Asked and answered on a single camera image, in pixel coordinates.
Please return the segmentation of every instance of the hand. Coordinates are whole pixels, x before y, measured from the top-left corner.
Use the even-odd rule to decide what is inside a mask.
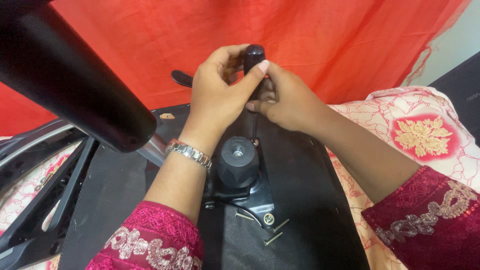
[[[211,156],[218,140],[240,115],[248,98],[265,78],[269,62],[254,66],[238,83],[243,53],[249,44],[217,49],[193,77],[190,115],[179,140]]]
[[[260,112],[270,121],[291,130],[313,135],[318,118],[329,108],[297,75],[271,62],[269,76],[263,83],[260,100],[247,103],[246,108]]]

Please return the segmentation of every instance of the white wall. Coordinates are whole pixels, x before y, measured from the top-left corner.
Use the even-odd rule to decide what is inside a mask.
[[[427,86],[479,51],[480,0],[472,0],[457,22],[432,41],[432,54],[425,62],[425,70],[410,85]]]

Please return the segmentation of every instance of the red backdrop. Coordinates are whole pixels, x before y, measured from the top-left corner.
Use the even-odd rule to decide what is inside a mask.
[[[56,0],[53,6],[150,109],[188,103],[216,48],[258,43],[324,102],[399,86],[471,0]],[[0,136],[55,116],[0,84]]]

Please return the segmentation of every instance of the black cylinder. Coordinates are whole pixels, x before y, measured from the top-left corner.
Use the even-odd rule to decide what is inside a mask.
[[[153,114],[48,4],[0,26],[0,80],[119,152],[155,132]]]
[[[233,136],[223,144],[218,176],[230,187],[246,187],[256,179],[259,164],[253,143],[245,137]]]
[[[265,60],[265,49],[258,44],[249,45],[243,54],[243,75],[246,75],[252,67],[261,61]],[[258,99],[258,93],[260,92],[262,83],[253,91],[248,100]]]

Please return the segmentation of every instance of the right hand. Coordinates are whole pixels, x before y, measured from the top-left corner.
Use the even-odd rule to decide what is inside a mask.
[[[246,108],[259,112],[270,121],[291,130],[313,135],[314,127],[328,108],[297,75],[270,62],[260,100],[252,100]]]

